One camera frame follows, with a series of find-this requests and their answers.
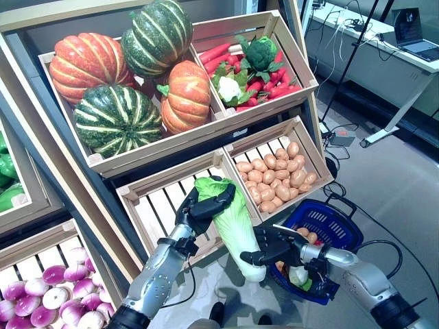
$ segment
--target black shoe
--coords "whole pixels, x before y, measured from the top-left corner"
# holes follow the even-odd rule
[[[222,327],[224,321],[224,304],[221,302],[216,302],[211,310],[209,319],[217,322],[220,327]]]
[[[258,324],[265,325],[265,326],[270,326],[270,325],[273,324],[273,322],[272,322],[272,319],[268,315],[263,315],[259,319]]]

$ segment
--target red onion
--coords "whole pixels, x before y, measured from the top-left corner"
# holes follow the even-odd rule
[[[40,306],[41,298],[36,296],[22,297],[16,302],[15,314],[19,317],[26,317]]]
[[[5,293],[3,294],[5,300],[17,300],[20,297],[25,297],[26,296],[25,284],[26,282],[24,281],[16,281],[10,283],[8,287],[5,289]]]
[[[15,315],[15,305],[9,300],[2,300],[0,302],[0,322],[11,320]]]
[[[91,259],[89,257],[87,257],[87,259],[85,260],[85,267],[90,271],[90,272],[96,272],[95,271],[95,267],[93,266],[93,263],[91,262]]]
[[[110,303],[102,303],[96,308],[96,310],[104,315],[107,322],[109,322],[110,318],[115,314],[115,310]]]
[[[78,264],[84,264],[88,258],[87,251],[83,247],[73,248],[70,257]]]
[[[75,282],[84,279],[88,275],[88,269],[81,264],[67,267],[64,272],[64,279],[69,282]]]
[[[43,280],[47,284],[55,285],[64,282],[64,271],[66,267],[64,265],[54,265],[46,268],[43,272]]]
[[[78,323],[78,329],[101,329],[104,327],[105,317],[102,313],[92,310],[84,314]]]
[[[35,278],[26,282],[25,291],[29,296],[42,296],[49,290],[49,286],[45,284],[43,279]]]
[[[86,312],[85,305],[74,304],[66,307],[62,311],[61,318],[66,324],[69,324],[71,326],[77,326],[78,322],[80,321],[81,317],[85,314],[85,312]]]
[[[19,317],[17,315],[6,324],[6,329],[31,329],[33,327],[29,317]]]
[[[52,288],[44,294],[43,306],[49,310],[56,310],[68,300],[69,295],[69,292],[65,288]]]
[[[31,323],[36,327],[44,327],[55,322],[56,310],[49,310],[44,306],[38,307],[30,316]]]
[[[94,293],[96,291],[96,286],[93,284],[91,279],[83,279],[75,284],[73,287],[74,298],[83,298],[89,293]]]
[[[87,306],[87,310],[96,310],[101,303],[99,295],[96,293],[89,293],[81,301],[81,304]]]

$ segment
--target carrot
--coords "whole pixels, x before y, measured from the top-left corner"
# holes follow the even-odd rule
[[[224,43],[223,45],[219,45],[211,50],[205,51],[200,55],[201,63],[206,64],[207,62],[214,60],[216,57],[221,56],[223,53],[228,51],[230,46],[230,43]]]
[[[221,55],[220,57],[216,57],[214,60],[211,60],[210,62],[207,62],[204,65],[206,72],[207,73],[215,72],[215,70],[221,64],[221,62],[225,62],[227,60],[227,57],[228,57],[228,53]]]

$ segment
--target cable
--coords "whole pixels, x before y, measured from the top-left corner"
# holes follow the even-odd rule
[[[395,268],[388,275],[386,275],[386,278],[390,279],[392,276],[394,276],[396,273],[398,273],[399,269],[401,268],[401,265],[403,264],[403,252],[401,251],[401,248],[395,242],[388,241],[388,240],[371,240],[371,241],[362,243],[358,247],[354,248],[352,251],[357,252],[361,248],[363,248],[367,245],[374,245],[375,243],[385,243],[386,245],[391,245],[398,252],[398,263],[396,264]]]
[[[191,263],[189,261],[187,261],[187,264],[189,266],[189,269],[191,270],[192,282],[193,282],[193,289],[192,289],[191,295],[188,298],[186,298],[185,300],[180,300],[179,302],[176,302],[176,303],[163,305],[161,308],[166,308],[166,307],[171,307],[171,306],[183,304],[184,302],[187,302],[188,300],[190,300],[193,297],[193,295],[195,295],[195,276],[193,274]]]

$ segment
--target gray floor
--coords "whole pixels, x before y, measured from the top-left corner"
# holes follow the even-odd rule
[[[333,86],[325,84],[318,97],[319,110],[326,108]],[[349,160],[341,161],[337,181],[347,190],[347,198],[359,204],[386,225],[420,258],[439,283],[439,164],[430,160],[395,136],[389,136],[368,149],[359,141],[376,127],[353,111],[334,102],[327,123],[330,128],[346,123],[360,123],[357,138],[348,148]],[[343,157],[341,149],[331,149]],[[314,199],[325,199],[322,191]],[[365,241],[392,240],[386,232],[359,211],[354,222],[364,233]],[[409,303],[428,297],[416,308],[422,317],[439,328],[438,303],[421,268],[403,251],[400,272],[391,279]],[[373,245],[359,252],[362,259],[376,264],[385,273],[396,264],[396,253],[387,245]],[[152,328],[186,328],[200,317],[208,317],[216,301],[226,302],[226,323],[244,326],[257,323],[269,314],[274,324],[304,326],[315,329],[378,328],[371,316],[362,311],[349,295],[340,289],[327,306],[304,301],[282,290],[270,277],[261,284],[244,282],[236,265],[225,250],[194,267],[197,289],[188,302],[166,308],[154,318]],[[185,298],[192,290],[189,273],[175,283],[170,302]]]

